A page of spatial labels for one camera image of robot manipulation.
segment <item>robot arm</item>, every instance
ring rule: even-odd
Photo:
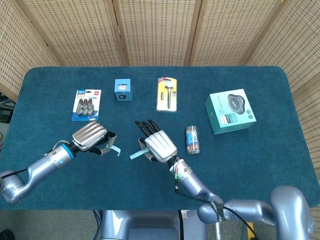
[[[276,226],[278,240],[311,239],[310,234],[315,230],[315,221],[304,195],[297,188],[293,186],[275,188],[270,195],[272,207],[259,200],[232,199],[224,203],[200,181],[183,159],[177,157],[177,147],[155,122],[149,120],[150,124],[145,121],[135,123],[147,136],[146,139],[139,138],[142,152],[151,161],[156,160],[169,165],[170,172],[175,176],[176,192],[179,182],[187,190],[188,197],[205,201],[197,209],[198,217],[202,222],[212,224],[221,221],[217,209],[213,206],[222,205],[222,215],[227,221],[240,220],[232,213],[233,211],[246,222]]]
[[[76,157],[77,152],[93,152],[102,155],[108,152],[116,135],[107,131],[97,122],[90,122],[72,135],[71,143],[63,143],[54,147],[40,160],[27,168],[28,182],[25,183],[19,172],[8,170],[0,173],[0,194],[8,204],[22,201],[39,183],[62,168]],[[96,145],[108,141],[104,149]]]

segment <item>teal table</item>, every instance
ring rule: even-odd
[[[178,79],[178,110],[156,111],[157,78]],[[130,78],[133,101],[118,102],[115,79]],[[71,141],[86,122],[72,121],[78,89],[101,89],[98,122],[117,134],[104,156],[80,152],[21,203],[1,209],[196,209],[174,191],[168,166],[144,156],[130,160],[143,137],[134,121],[152,119],[169,135],[203,183],[224,201],[269,202],[280,185],[299,188],[311,207],[320,191],[285,72],[275,66],[40,67],[24,77],[3,151],[0,172],[28,167],[58,140]],[[257,123],[214,135],[205,109],[211,93],[244,89]],[[200,154],[187,155],[185,127],[199,129]]]

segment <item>cylindrical container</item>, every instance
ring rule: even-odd
[[[200,145],[198,138],[198,128],[196,126],[187,126],[185,128],[186,153],[200,153]]]

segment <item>floor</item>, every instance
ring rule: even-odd
[[[9,126],[0,123],[0,145]],[[4,229],[12,230],[17,240],[90,240],[96,233],[97,223],[90,210],[2,210],[0,231]],[[261,240],[276,240],[274,227],[255,225],[254,229]],[[209,240],[241,240],[242,232],[241,222],[208,225]]]

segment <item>teal box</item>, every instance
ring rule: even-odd
[[[132,86],[130,78],[116,79],[114,81],[114,93],[118,101],[132,101]]]
[[[212,93],[205,108],[214,134],[247,129],[257,121],[243,89]]]

